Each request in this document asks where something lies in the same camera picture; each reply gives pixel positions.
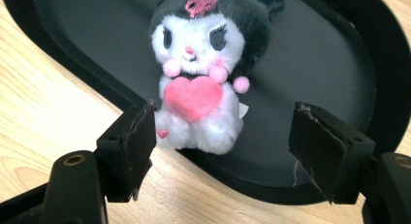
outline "stuffed animal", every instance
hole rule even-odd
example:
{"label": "stuffed animal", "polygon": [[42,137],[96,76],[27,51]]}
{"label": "stuffed animal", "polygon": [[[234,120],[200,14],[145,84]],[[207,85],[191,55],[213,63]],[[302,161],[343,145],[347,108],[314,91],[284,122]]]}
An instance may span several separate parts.
{"label": "stuffed animal", "polygon": [[227,153],[243,121],[238,94],[267,50],[282,0],[160,0],[150,23],[164,75],[157,144]]}

